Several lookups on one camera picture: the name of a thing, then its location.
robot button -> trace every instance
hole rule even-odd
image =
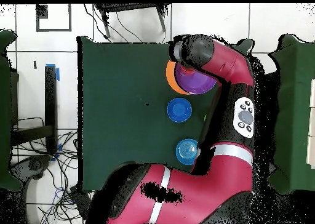
[[[239,122],[239,123],[238,123],[238,126],[239,126],[240,128],[244,128],[244,127],[245,127],[245,124],[244,124],[243,122]]]

floor tile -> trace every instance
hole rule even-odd
[[[63,134],[66,134],[71,131],[64,131],[59,130],[59,143],[64,143],[66,140],[67,135],[62,136]],[[63,147],[64,151],[67,152],[75,152],[76,149],[73,145],[73,139],[77,138],[76,135],[74,135],[71,140]],[[26,149],[30,149],[29,144],[23,144],[23,147]],[[40,145],[33,145],[34,149],[38,150],[42,148]],[[32,154],[30,151],[25,151],[19,149],[19,154]],[[58,157],[60,160],[60,166],[62,166],[63,171],[65,172],[67,179],[68,179],[68,190],[70,190],[70,187],[76,185],[78,183],[78,161],[75,159],[68,159],[65,155],[60,154]],[[53,203],[56,188],[53,184],[53,177],[54,177],[54,183],[57,188],[66,188],[65,183],[65,176],[61,175],[60,166],[58,165],[58,161],[50,161],[48,169],[51,171],[52,175],[48,170],[44,172],[44,176],[39,180],[32,180],[30,181],[27,195],[26,195],[26,202],[27,203]]]
[[[95,12],[96,13],[94,13],[94,18],[97,24],[94,25],[94,39],[97,42],[108,42],[100,33],[102,32],[106,35],[104,24],[100,19],[101,14],[96,8]],[[166,30],[165,33],[162,30],[158,12],[155,7],[118,12],[118,18],[125,28],[136,34],[143,42],[162,43],[163,40],[164,42],[170,41],[170,5],[168,13],[166,13],[164,19]],[[120,33],[128,42],[141,42],[137,37],[125,30],[125,28],[119,23],[115,12],[110,13],[108,23],[116,31],[118,31],[118,33]],[[112,42],[126,42],[112,28],[109,27],[109,31],[111,36],[110,40]]]
[[[205,34],[230,43],[247,38],[249,3],[173,3],[172,36]]]
[[[0,30],[15,31],[15,5],[14,4],[0,4]],[[15,51],[15,42],[7,47],[8,51]]]
[[[266,74],[277,71],[276,64],[267,54],[253,54],[253,56],[260,60]]]
[[[304,41],[315,40],[315,4],[251,3],[250,38],[254,52],[275,51],[282,34],[295,34]]]
[[[48,19],[40,20],[43,27],[63,28],[69,19],[65,5],[48,4]],[[36,5],[17,5],[18,51],[77,51],[77,36],[93,36],[93,24],[83,4],[71,4],[72,31],[36,31]]]
[[[18,116],[45,118],[45,65],[60,70],[57,81],[58,128],[78,127],[78,60],[77,53],[18,52]]]
[[[72,209],[73,207],[67,206],[69,209],[63,208],[65,210],[65,213],[69,216],[69,218],[74,218],[77,215],[79,215],[79,211]],[[44,212],[50,213],[50,216],[47,216],[47,219],[43,217],[43,213],[40,209]],[[27,204],[26,205],[26,213],[28,216],[28,222],[29,224],[70,224],[68,220],[63,220],[64,218],[67,219],[64,212],[61,210],[61,208],[58,209],[58,212],[60,215],[58,218],[55,218],[54,208],[52,206],[47,204]],[[71,220],[72,224],[82,224],[82,218],[77,218],[74,220]]]

blue tape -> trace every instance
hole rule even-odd
[[[59,144],[58,144],[58,151],[62,151],[62,143],[59,143]],[[58,157],[59,157],[59,154],[56,153],[56,154],[55,154],[55,157],[52,158],[50,161],[51,161],[51,162],[55,162],[55,161],[56,161],[56,158],[58,158]]]
[[[54,66],[54,67],[56,67],[56,64],[46,64],[46,66]],[[60,81],[59,68],[56,68],[56,80]]]
[[[56,80],[57,80],[57,81],[60,81],[59,68],[56,69]]]

white stripe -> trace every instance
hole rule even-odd
[[[237,157],[239,159],[242,159],[245,162],[248,162],[250,164],[250,166],[252,166],[252,164],[253,164],[252,154],[240,146],[237,146],[237,145],[215,145],[213,147],[215,147],[214,156],[216,156],[216,155],[230,155],[230,156],[234,156],[234,157]]]
[[[162,187],[164,187],[166,189],[167,185],[169,185],[169,181],[170,181],[170,169],[167,168],[166,166],[164,166],[164,174],[163,174],[160,189]],[[156,221],[158,220],[162,205],[163,205],[163,202],[157,202],[157,201],[155,202],[155,204],[153,206],[152,213],[151,213],[151,217],[149,220],[149,224],[155,224],[156,223]]]

black stand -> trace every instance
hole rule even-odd
[[[17,81],[18,74],[11,72],[12,83],[12,124],[17,123]],[[45,67],[45,125],[27,129],[13,130],[11,145],[16,146],[36,139],[46,138],[47,152],[57,152],[57,88],[56,70],[54,66]]]
[[[118,12],[118,11],[125,11],[125,10],[132,10],[132,9],[144,9],[147,7],[156,7],[157,14],[159,16],[159,20],[162,26],[163,32],[165,32],[165,23],[164,23],[164,16],[165,16],[165,11],[163,10],[163,6],[153,4],[153,3],[148,3],[148,4],[142,4],[142,3],[130,3],[130,5],[123,5],[123,4],[98,4],[96,5],[96,8],[100,11],[102,20],[104,23],[105,27],[105,32],[108,38],[111,37],[110,31],[108,29],[108,17],[106,16],[106,13],[108,12]]]

